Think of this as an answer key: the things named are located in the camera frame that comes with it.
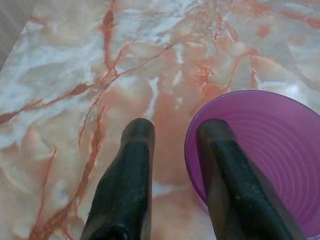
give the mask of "marble floor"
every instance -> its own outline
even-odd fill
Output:
[[[0,73],[0,239],[79,239],[138,117],[156,131],[152,239],[215,239],[185,167],[187,127],[244,89],[320,113],[319,43],[317,0],[40,1]]]

